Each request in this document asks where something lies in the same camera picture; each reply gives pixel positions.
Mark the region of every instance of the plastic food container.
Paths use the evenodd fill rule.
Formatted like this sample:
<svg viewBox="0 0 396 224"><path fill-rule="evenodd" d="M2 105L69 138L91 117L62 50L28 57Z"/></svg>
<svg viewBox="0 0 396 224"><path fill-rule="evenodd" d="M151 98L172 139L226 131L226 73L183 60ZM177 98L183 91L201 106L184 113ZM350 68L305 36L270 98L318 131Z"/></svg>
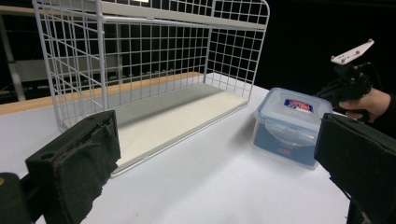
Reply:
<svg viewBox="0 0 396 224"><path fill-rule="evenodd" d="M332 113L326 100L273 88L255 113L253 146L315 169L315 145L324 113Z"/></svg>

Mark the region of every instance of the white shelf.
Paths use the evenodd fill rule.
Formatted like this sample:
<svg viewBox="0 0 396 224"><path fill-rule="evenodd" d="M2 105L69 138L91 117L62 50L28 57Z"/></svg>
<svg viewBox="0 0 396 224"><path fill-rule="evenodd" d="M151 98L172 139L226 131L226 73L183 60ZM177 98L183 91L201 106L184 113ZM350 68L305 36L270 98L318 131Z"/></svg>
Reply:
<svg viewBox="0 0 396 224"><path fill-rule="evenodd" d="M114 175L247 103L246 98L199 84L116 109L121 159Z"/></svg>
<svg viewBox="0 0 396 224"><path fill-rule="evenodd" d="M227 20L217 17L208 17L202 15L196 15L191 13L183 13L170 10L160 10L157 8L150 7L136 7L124 4L102 2L102 13L110 15L125 16L123 17L105 17L105 21L123 21L130 20L132 18L142 18L146 19L146 22L156 23L156 22L172 22L172 21L183 21L180 24L186 24L191 26L191 23L199 23L207 25L207 27L213 28L223 28L230 30L265 30L266 26L263 24L245 22L245 21L235 21Z"/></svg>

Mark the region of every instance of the robotic arm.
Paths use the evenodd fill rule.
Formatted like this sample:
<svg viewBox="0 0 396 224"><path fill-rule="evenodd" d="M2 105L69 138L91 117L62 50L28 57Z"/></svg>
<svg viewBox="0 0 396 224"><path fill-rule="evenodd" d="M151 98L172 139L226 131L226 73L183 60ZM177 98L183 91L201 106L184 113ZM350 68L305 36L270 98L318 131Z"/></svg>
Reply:
<svg viewBox="0 0 396 224"><path fill-rule="evenodd" d="M372 63L362 63L359 65L351 64L353 60L359 58L368 48L374 44L374 40L369 39L354 49L351 49L336 57L332 56L331 61L336 63L335 72L339 78L323 87L317 97L328 100L332 103L334 110L343 112L338 104L345 100L356 100L370 92L373 83L367 75L367 68L373 68ZM363 121L368 119L367 111L357 111L363 114Z"/></svg>

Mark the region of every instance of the table surface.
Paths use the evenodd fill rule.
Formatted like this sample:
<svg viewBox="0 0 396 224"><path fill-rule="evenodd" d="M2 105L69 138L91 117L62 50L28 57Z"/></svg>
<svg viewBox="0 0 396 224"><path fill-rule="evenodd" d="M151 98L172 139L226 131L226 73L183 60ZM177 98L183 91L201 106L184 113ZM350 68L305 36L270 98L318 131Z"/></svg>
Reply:
<svg viewBox="0 0 396 224"><path fill-rule="evenodd" d="M247 106L109 179L82 223L346 223L349 200L326 170L251 145L253 113L267 92L254 87ZM0 123L0 172L20 178L24 160L61 134L51 105Z"/></svg>

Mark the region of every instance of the blue lid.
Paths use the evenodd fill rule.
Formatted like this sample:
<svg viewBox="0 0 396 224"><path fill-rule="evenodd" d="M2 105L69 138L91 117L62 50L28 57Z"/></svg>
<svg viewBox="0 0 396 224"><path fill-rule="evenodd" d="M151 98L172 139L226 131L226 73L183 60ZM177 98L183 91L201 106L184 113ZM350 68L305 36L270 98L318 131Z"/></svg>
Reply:
<svg viewBox="0 0 396 224"><path fill-rule="evenodd" d="M272 88L257 108L256 119L318 132L324 113L332 113L332 104L326 100L296 91Z"/></svg>

